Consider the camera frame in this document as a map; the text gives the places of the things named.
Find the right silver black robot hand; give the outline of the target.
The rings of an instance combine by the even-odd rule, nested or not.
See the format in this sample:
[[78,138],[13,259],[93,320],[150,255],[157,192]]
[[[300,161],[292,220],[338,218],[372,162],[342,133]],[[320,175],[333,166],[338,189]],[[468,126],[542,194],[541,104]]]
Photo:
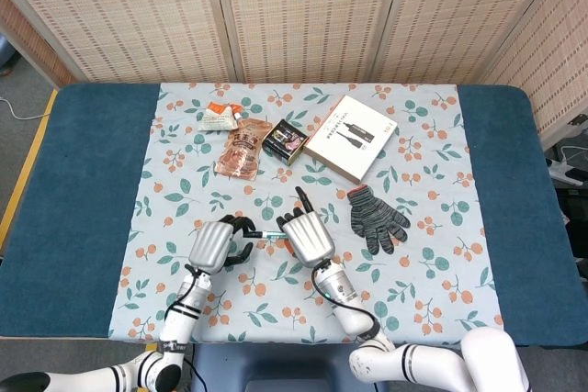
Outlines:
[[294,207],[291,213],[278,216],[277,225],[287,236],[296,258],[304,266],[314,268],[334,257],[334,241],[307,194],[300,186],[295,191],[302,208]]

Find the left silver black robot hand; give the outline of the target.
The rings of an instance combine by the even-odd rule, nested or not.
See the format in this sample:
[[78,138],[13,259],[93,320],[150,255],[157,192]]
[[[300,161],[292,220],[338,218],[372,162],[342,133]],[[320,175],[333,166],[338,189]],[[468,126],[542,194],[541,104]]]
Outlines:
[[190,265],[203,273],[216,274],[223,267],[244,263],[254,245],[248,242],[239,254],[230,256],[230,242],[238,231],[245,234],[254,229],[255,224],[248,217],[225,215],[217,221],[204,222],[188,255]]

